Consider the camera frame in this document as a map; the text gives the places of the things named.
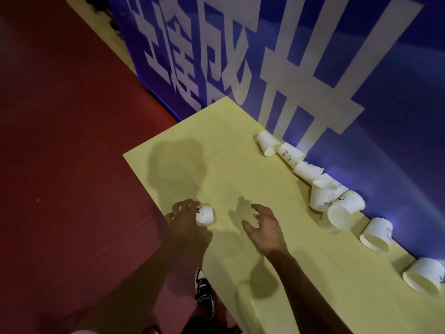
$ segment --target person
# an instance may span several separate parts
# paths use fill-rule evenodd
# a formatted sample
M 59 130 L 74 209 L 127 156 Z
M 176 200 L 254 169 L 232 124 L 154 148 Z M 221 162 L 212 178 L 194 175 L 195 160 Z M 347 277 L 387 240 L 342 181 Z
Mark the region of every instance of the person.
M 141 334 L 157 333 L 146 328 L 154 304 L 169 269 L 179 253 L 205 239 L 206 228 L 196 224 L 196 208 L 200 202 L 187 199 L 177 202 L 165 216 L 170 225 L 169 236 L 161 247 L 104 300 L 98 303 L 78 325 L 76 333 Z M 258 212 L 259 227 L 242 221 L 242 227 L 264 257 L 276 270 L 292 308 L 301 334 L 352 333 L 304 274 L 287 249 L 280 224 L 272 210 L 252 204 Z M 214 295 L 208 280 L 198 269 L 195 276 L 197 307 L 182 334 L 211 334 Z

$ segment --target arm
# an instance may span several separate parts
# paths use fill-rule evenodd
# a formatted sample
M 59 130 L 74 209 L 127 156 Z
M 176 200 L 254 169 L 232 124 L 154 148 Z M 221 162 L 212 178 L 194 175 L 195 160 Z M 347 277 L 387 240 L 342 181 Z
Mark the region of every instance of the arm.
M 167 240 L 151 258 L 93 307 L 78 329 L 99 334 L 142 333 L 171 264 L 202 235 L 202 230 L 196 224 L 199 204 L 188 199 L 173 205 L 173 212 L 165 216 L 170 225 Z
M 326 302 L 287 250 L 283 232 L 269 207 L 252 204 L 259 213 L 259 227 L 243 220 L 242 226 L 258 250 L 270 261 L 286 291 L 298 329 L 307 333 L 352 334 Z

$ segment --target person's left hand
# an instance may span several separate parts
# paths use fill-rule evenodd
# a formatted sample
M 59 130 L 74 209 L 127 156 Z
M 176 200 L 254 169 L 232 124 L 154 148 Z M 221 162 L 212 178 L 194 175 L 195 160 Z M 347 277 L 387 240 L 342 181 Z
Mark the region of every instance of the person's left hand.
M 170 225 L 170 240 L 180 247 L 186 247 L 201 235 L 200 227 L 196 224 L 196 208 L 200 202 L 187 199 L 177 202 L 172 207 L 172 212 L 165 216 Z

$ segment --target black and white sneaker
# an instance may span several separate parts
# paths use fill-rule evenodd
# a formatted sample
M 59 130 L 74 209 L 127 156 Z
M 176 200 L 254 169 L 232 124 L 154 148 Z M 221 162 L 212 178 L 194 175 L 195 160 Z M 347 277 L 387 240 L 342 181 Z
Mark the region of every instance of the black and white sneaker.
M 197 300 L 197 303 L 200 304 L 202 302 L 211 304 L 210 311 L 210 320 L 215 315 L 215 299 L 213 296 L 213 289 L 210 285 L 209 281 L 206 279 L 206 277 L 203 274 L 203 271 L 201 269 L 196 270 L 195 275 L 195 289 L 196 289 L 196 296 L 195 299 Z

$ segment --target black pants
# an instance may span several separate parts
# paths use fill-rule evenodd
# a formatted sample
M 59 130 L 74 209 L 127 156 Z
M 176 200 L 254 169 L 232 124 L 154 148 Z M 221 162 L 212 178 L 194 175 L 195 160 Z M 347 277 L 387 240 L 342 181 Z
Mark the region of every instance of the black pants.
M 214 332 L 210 321 L 202 317 L 193 317 L 186 323 L 181 334 L 214 334 Z

